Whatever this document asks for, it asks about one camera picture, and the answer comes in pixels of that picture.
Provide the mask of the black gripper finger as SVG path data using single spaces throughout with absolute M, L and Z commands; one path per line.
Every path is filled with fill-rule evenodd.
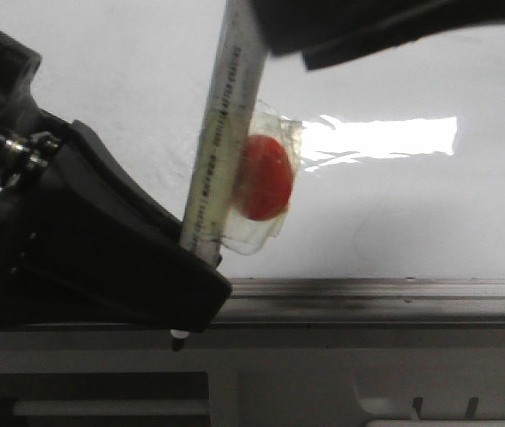
M 425 36 L 505 25 L 505 1 L 253 1 L 252 9 L 270 52 L 299 53 L 307 70 Z

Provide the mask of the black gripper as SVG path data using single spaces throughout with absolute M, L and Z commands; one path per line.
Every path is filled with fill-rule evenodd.
M 231 294 L 180 222 L 87 125 L 43 112 L 41 58 L 0 31 L 0 329 L 77 322 L 205 330 Z

